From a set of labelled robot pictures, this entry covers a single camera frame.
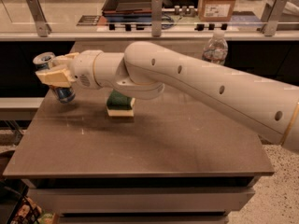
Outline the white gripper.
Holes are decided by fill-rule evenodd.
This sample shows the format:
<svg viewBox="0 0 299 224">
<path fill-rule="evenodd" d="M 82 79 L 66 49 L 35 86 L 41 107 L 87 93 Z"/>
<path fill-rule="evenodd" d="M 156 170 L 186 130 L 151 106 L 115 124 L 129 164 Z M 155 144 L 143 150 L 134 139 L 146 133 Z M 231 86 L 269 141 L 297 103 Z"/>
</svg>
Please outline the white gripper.
<svg viewBox="0 0 299 224">
<path fill-rule="evenodd" d="M 100 89 L 94 76 L 94 64 L 101 53 L 102 50 L 85 50 L 80 54 L 73 52 L 56 56 L 51 69 L 36 71 L 36 75 L 43 84 L 49 86 L 70 88 L 76 81 L 82 88 Z"/>
</svg>

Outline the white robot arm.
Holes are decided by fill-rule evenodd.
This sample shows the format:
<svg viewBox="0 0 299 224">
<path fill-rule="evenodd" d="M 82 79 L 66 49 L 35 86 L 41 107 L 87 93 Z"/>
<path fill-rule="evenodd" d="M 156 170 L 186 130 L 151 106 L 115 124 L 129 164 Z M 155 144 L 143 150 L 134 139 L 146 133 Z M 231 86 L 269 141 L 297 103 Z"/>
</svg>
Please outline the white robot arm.
<svg viewBox="0 0 299 224">
<path fill-rule="evenodd" d="M 166 85 L 189 94 L 274 144 L 299 152 L 299 88 L 177 53 L 150 42 L 123 52 L 85 50 L 34 58 L 39 80 L 53 89 L 74 83 L 111 88 L 138 99 L 158 97 Z"/>
</svg>

